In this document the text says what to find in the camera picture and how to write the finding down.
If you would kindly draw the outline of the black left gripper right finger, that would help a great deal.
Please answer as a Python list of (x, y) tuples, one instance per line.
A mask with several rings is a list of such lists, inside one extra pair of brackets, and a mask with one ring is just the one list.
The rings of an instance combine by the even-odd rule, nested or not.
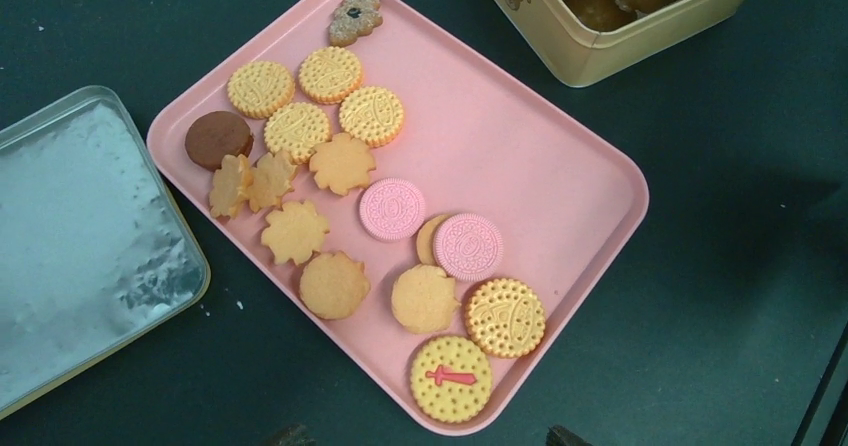
[(545, 439), (546, 446), (592, 446), (582, 437), (565, 428), (562, 425), (553, 425), (548, 428)]

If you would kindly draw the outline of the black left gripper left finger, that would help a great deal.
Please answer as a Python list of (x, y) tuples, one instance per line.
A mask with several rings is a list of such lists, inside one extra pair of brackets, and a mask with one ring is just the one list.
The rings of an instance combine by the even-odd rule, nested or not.
[(263, 446), (316, 446), (317, 442), (312, 438), (308, 429), (303, 424), (296, 424), (277, 431), (266, 439)]

